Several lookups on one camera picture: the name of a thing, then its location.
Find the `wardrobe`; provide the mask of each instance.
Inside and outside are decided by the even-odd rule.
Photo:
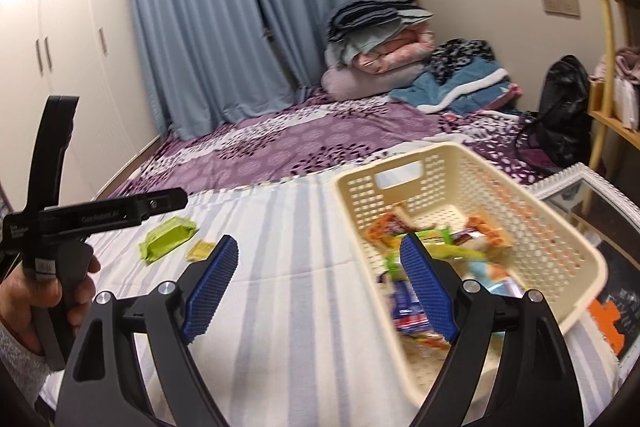
[[[50,94],[80,98],[60,202],[91,200],[158,137],[129,0],[0,0],[0,181],[16,210]]]

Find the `beige plastic basket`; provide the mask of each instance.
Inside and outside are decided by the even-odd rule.
[[[418,177],[386,186],[394,178],[389,171],[408,165],[419,172]],[[446,353],[434,349],[425,356],[401,342],[388,302],[376,283],[385,270],[383,259],[362,237],[370,223],[394,203],[406,202],[409,213],[422,226],[461,229],[471,214],[484,212],[491,216],[514,241],[505,253],[505,267],[524,289],[542,291],[563,334],[606,283],[606,261],[577,230],[508,176],[458,144],[435,145],[353,169],[337,178],[336,187],[351,223],[354,247],[362,254],[360,265],[392,359],[407,396],[417,406],[430,391]],[[501,342],[494,336],[475,399],[491,390],[500,350]]]

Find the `black bag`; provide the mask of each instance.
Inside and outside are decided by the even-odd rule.
[[[546,74],[537,118],[523,127],[514,147],[520,161],[518,141],[522,134],[535,135],[540,148],[559,168],[583,162],[591,156],[591,123],[588,115],[589,78],[580,60],[567,55],[556,62]],[[531,165],[551,174],[552,170]]]

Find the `bed sheet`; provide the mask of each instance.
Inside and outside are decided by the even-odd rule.
[[[425,144],[404,143],[389,153]],[[198,223],[196,239],[216,241],[228,233],[239,243],[238,270],[209,330],[190,347],[234,427],[406,427],[417,413],[402,393],[357,253],[346,248],[349,232],[333,184],[344,168],[203,192],[177,213]],[[177,279],[188,245],[149,266],[137,252],[146,232],[169,217],[90,238],[103,267],[95,277],[99,291],[122,298]],[[566,339],[588,425],[612,397],[617,360],[588,314]],[[154,411],[171,422],[144,337],[138,347]],[[53,375],[43,389],[52,407],[61,379]]]
[[[386,96],[331,102],[320,92],[303,104],[226,124],[197,140],[181,142],[172,136],[116,195],[169,187],[194,194],[286,180],[443,133],[465,134],[474,144],[472,149],[520,183],[539,181],[541,176],[514,156],[513,142],[522,119],[494,115],[425,115]],[[529,155],[536,164],[550,164],[540,150]]]

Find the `human hand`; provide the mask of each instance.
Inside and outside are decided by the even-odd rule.
[[[92,257],[89,273],[100,270],[100,263]],[[95,296],[95,285],[91,277],[85,277],[74,293],[77,306],[66,314],[69,324],[78,333],[91,301]],[[62,299],[62,286],[58,279],[37,282],[29,279],[18,265],[0,284],[0,321],[15,339],[32,353],[42,353],[42,344],[38,338],[33,321],[31,307],[53,308]]]

